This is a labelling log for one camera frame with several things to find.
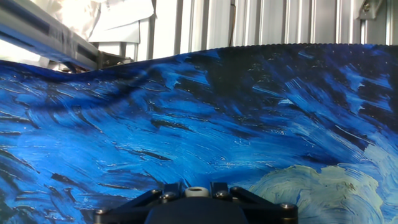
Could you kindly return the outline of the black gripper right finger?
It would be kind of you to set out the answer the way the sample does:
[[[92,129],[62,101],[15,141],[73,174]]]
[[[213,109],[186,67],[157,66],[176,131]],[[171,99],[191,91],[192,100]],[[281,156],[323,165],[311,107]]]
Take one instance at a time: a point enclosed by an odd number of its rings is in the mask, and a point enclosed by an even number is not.
[[[295,204],[272,203],[242,187],[228,187],[225,182],[212,182],[210,189],[212,199],[236,207],[247,223],[298,223],[298,206]]]

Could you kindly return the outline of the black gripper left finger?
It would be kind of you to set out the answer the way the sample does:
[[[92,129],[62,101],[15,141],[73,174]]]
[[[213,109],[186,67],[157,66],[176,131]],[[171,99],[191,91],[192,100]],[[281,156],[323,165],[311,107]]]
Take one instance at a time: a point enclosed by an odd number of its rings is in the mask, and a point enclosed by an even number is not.
[[[94,223],[145,223],[150,211],[163,202],[182,197],[180,182],[165,184],[162,189],[152,189],[117,208],[100,208],[94,211]]]

